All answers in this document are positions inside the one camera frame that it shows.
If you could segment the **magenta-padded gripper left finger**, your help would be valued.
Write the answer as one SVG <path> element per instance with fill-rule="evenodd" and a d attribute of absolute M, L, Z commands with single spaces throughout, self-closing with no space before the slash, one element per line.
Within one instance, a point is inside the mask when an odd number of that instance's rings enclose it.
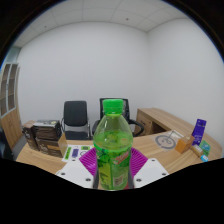
<path fill-rule="evenodd" d="M 75 147 L 65 166 L 56 175 L 90 189 L 98 187 L 98 168 L 94 147 Z"/>

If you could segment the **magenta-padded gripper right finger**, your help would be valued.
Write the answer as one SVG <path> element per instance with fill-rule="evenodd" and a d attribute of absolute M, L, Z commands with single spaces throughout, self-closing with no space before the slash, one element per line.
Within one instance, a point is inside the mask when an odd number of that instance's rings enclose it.
<path fill-rule="evenodd" d="M 156 158 L 148 159 L 139 150 L 131 149 L 128 187 L 130 189 L 141 188 L 169 173 Z"/>

